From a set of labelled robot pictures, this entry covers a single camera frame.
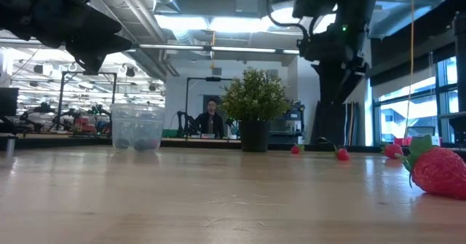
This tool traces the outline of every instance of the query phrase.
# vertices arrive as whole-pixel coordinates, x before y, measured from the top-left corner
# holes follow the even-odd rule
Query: strawberry
[[[299,154],[301,152],[304,152],[304,145],[294,144],[291,148],[291,154]]]
[[[382,153],[391,159],[397,159],[396,154],[403,154],[403,150],[401,149],[401,146],[398,144],[387,144],[384,147],[382,147]]]
[[[335,156],[340,161],[350,160],[350,153],[348,153],[347,149],[345,148],[336,149],[335,146]]]
[[[412,178],[427,193],[466,200],[466,163],[458,154],[433,146],[430,135],[413,139],[409,150],[402,158],[410,185]]]

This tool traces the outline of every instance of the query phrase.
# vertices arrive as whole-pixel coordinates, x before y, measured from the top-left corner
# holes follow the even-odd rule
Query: table surface
[[[353,154],[109,146],[17,151],[0,168],[0,243],[466,243],[466,202]]]

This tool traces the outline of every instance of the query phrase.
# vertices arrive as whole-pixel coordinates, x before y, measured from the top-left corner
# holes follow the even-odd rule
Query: person
[[[216,113],[217,101],[213,98],[207,103],[207,112],[200,114],[196,121],[200,123],[202,134],[214,134],[216,138],[224,136],[224,121]]]

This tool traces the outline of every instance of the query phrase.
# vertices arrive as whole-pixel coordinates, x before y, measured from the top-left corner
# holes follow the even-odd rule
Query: clear plastic container
[[[111,136],[115,149],[157,150],[162,140],[165,108],[157,105],[113,104]]]

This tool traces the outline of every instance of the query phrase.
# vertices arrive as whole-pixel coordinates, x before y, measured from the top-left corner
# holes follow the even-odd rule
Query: green plant
[[[224,90],[220,107],[237,120],[269,121],[290,108],[281,78],[264,70],[248,67]]]

